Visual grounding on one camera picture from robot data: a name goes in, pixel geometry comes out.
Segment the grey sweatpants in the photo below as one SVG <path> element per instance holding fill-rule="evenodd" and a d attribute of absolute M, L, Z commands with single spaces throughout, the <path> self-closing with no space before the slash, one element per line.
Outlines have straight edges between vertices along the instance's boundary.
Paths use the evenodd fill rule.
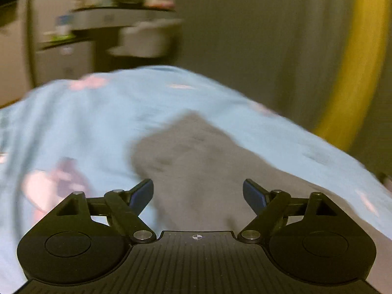
<path fill-rule="evenodd" d="M 195 113 L 140 139 L 131 162 L 142 179 L 153 181 L 152 202 L 168 230 L 239 233 L 255 217 L 243 197 L 246 179 L 297 198 L 322 192 L 354 213 L 343 198 L 271 166 Z"/>

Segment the light blue mushroom bedsheet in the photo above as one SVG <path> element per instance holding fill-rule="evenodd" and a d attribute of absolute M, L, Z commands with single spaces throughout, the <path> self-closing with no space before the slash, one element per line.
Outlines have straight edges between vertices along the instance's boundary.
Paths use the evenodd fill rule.
<path fill-rule="evenodd" d="M 1 110 L 1 292 L 25 282 L 16 256 L 25 232 L 73 190 L 133 187 L 137 141 L 190 112 L 290 178 L 342 197 L 379 236 L 391 236 L 391 193 L 375 176 L 263 105 L 173 66 L 96 73 L 51 82 Z"/>

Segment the grey curtain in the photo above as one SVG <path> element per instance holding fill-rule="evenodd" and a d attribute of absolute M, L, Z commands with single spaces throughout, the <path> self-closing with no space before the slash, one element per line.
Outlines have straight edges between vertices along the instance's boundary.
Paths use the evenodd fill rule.
<path fill-rule="evenodd" d="M 177 65 L 223 82 L 312 131 L 330 99 L 354 0 L 176 0 Z M 391 172 L 391 29 L 364 123 L 347 151 Z"/>

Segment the white desk with clutter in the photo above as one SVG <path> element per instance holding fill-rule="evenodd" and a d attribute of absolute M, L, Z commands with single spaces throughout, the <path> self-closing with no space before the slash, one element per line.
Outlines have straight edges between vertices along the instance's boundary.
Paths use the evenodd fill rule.
<path fill-rule="evenodd" d="M 80 6 L 55 20 L 32 45 L 35 83 L 171 62 L 182 19 L 171 9 Z"/>

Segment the yellow curtain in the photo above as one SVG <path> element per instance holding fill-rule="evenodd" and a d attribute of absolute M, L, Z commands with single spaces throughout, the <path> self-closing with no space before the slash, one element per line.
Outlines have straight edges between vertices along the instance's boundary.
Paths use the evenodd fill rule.
<path fill-rule="evenodd" d="M 375 95 L 387 54 L 391 0 L 354 0 L 342 61 L 314 134 L 348 151 Z"/>

